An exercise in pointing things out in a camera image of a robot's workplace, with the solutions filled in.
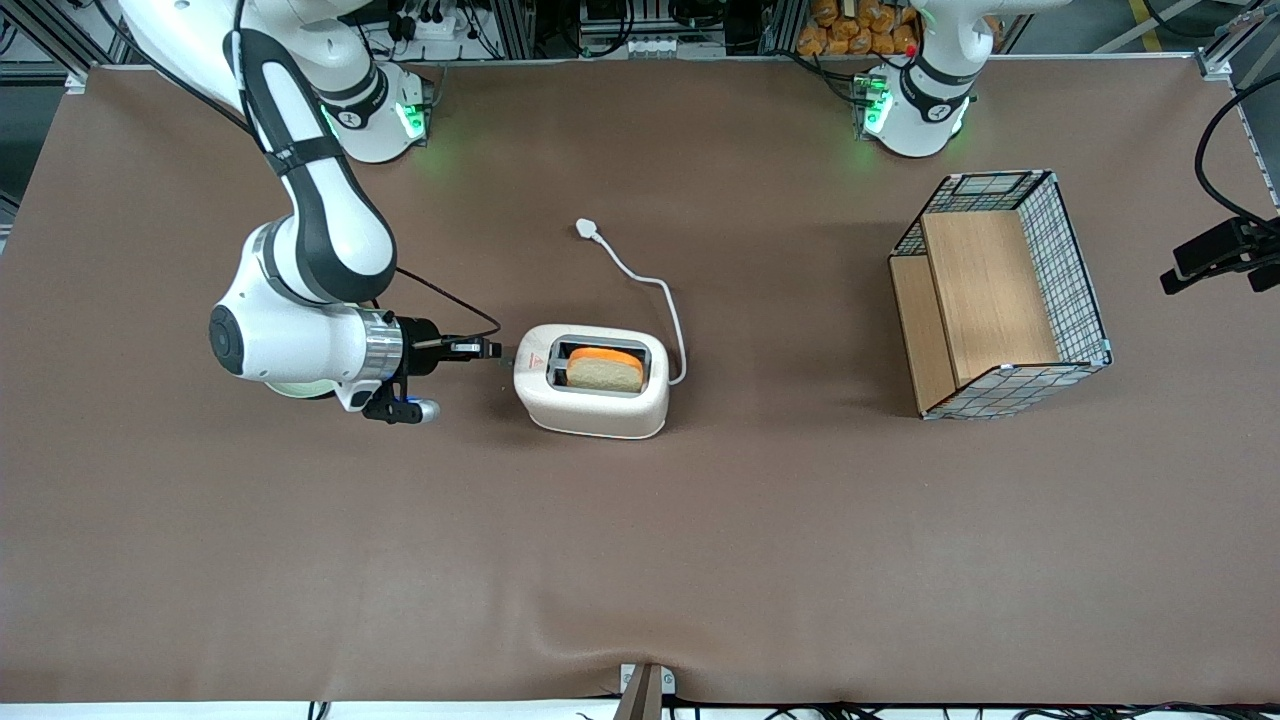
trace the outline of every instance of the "orange object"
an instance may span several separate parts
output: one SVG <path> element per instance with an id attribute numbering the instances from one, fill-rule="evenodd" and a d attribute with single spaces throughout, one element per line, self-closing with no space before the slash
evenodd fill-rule
<path id="1" fill-rule="evenodd" d="M 887 32 L 877 32 L 872 36 L 872 53 L 881 55 L 893 54 L 893 37 Z"/>
<path id="2" fill-rule="evenodd" d="M 849 41 L 858 37 L 858 33 L 861 32 L 861 29 L 863 28 L 859 27 L 858 20 L 852 18 L 844 18 L 836 20 L 836 23 L 831 26 L 831 38 Z"/>
<path id="3" fill-rule="evenodd" d="M 644 374 L 644 364 L 640 359 L 630 352 L 622 352 L 621 350 L 609 350 L 607 347 L 579 347 L 573 352 L 568 354 L 568 366 L 572 368 L 579 360 L 608 360 L 609 363 L 621 363 L 640 374 Z"/>
<path id="4" fill-rule="evenodd" d="M 819 26 L 831 27 L 840 19 L 840 5 L 836 4 L 836 0 L 813 0 L 809 5 L 809 14 Z"/>
<path id="5" fill-rule="evenodd" d="M 893 51 L 906 55 L 916 46 L 915 31 L 910 26 L 899 26 L 893 29 Z"/>
<path id="6" fill-rule="evenodd" d="M 822 55 L 823 49 L 827 46 L 827 31 L 820 27 L 808 26 L 800 31 L 800 38 L 796 40 L 796 53 L 812 58 L 814 55 Z"/>
<path id="7" fill-rule="evenodd" d="M 1005 42 L 1005 27 L 1000 23 L 1000 18 L 996 15 L 987 15 L 983 19 L 987 20 L 987 27 L 991 28 L 991 33 L 995 36 L 992 38 L 992 45 L 996 50 L 1000 50 L 1000 46 Z"/>
<path id="8" fill-rule="evenodd" d="M 877 0 L 861 0 L 858 4 L 858 24 L 872 32 L 888 32 L 893 27 L 893 10 Z"/>
<path id="9" fill-rule="evenodd" d="M 872 31 L 863 28 L 852 40 L 849 41 L 849 54 L 850 55 L 865 55 L 872 50 Z"/>

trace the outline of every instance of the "white cable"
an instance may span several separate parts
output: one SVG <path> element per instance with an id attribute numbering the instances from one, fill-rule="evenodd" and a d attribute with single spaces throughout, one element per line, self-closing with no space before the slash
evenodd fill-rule
<path id="1" fill-rule="evenodd" d="M 579 218 L 573 227 L 577 229 L 577 234 L 581 236 L 582 240 L 590 240 L 603 247 L 604 251 L 609 254 L 609 258 L 613 259 L 613 264 L 617 265 L 620 270 L 626 273 L 628 278 L 641 283 L 655 284 L 662 288 L 662 293 L 667 296 L 667 307 L 671 310 L 671 322 L 676 325 L 676 343 L 680 345 L 680 374 L 668 380 L 667 384 L 680 384 L 680 382 L 685 379 L 685 374 L 689 372 L 689 356 L 685 354 L 685 332 L 680 329 L 680 315 L 676 313 L 676 299 L 671 296 L 671 288 L 667 287 L 667 283 L 659 278 L 637 275 L 631 270 L 631 268 L 627 268 L 626 263 L 623 263 L 622 259 L 618 258 L 618 254 L 613 251 L 613 247 L 609 246 L 609 241 L 600 236 L 600 228 L 591 220 Z"/>

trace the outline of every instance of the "floor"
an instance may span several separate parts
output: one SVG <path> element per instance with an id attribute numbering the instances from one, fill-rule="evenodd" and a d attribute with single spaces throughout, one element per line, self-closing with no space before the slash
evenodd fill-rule
<path id="1" fill-rule="evenodd" d="M 1148 0 L 1157 10 L 1170 0 Z M 1130 29 L 1135 17 L 1146 18 L 1143 0 L 1075 0 L 1070 5 L 1033 18 L 1018 38 L 1019 54 L 1083 54 Z M 1181 28 L 1212 28 L 1235 14 L 1233 5 L 1203 3 L 1175 20 Z M 1280 22 L 1271 23 L 1233 60 L 1235 81 L 1244 79 L 1257 58 L 1280 33 Z M 1193 50 L 1196 41 L 1176 37 L 1165 29 L 1148 33 L 1124 46 L 1124 53 Z M 1280 56 L 1272 58 L 1256 77 L 1280 72 Z M 0 191 L 22 197 L 31 179 L 49 123 L 52 120 L 61 87 L 6 87 L 0 82 Z M 1280 168 L 1280 88 L 1263 91 L 1244 102 L 1258 149 L 1267 167 Z M 0 225 L 13 218 L 0 208 Z"/>

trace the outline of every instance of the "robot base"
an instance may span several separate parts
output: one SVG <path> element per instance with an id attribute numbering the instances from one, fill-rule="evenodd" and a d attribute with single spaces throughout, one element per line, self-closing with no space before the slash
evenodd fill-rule
<path id="1" fill-rule="evenodd" d="M 928 122 L 902 97 L 900 74 L 901 70 L 888 64 L 870 70 L 858 92 L 870 105 L 855 108 L 854 122 L 860 137 L 874 137 L 906 158 L 927 158 L 946 147 L 947 141 L 960 132 L 969 100 L 942 122 Z"/>
<path id="2" fill-rule="evenodd" d="M 361 163 L 387 163 L 401 156 L 412 145 L 426 145 L 431 124 L 431 101 L 435 86 L 399 65 L 379 63 L 387 74 L 387 99 L 362 128 L 330 123 L 342 149 Z"/>

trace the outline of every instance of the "green led light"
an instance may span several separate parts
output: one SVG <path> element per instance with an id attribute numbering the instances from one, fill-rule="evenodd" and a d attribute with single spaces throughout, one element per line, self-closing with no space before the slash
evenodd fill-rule
<path id="1" fill-rule="evenodd" d="M 878 133 L 884 129 L 884 119 L 888 117 L 891 108 L 893 108 L 893 94 L 886 91 L 881 95 L 879 100 L 867 109 L 867 131 Z"/>
<path id="2" fill-rule="evenodd" d="M 396 114 L 399 115 L 401 124 L 404 126 L 404 132 L 407 132 L 410 137 L 422 135 L 424 122 L 422 110 L 420 108 L 413 105 L 401 105 L 397 102 Z"/>
<path id="3" fill-rule="evenodd" d="M 320 105 L 320 114 L 324 115 L 324 122 L 329 123 L 329 132 L 334 136 L 338 135 L 338 128 L 333 124 L 333 115 L 329 114 L 329 109 Z"/>

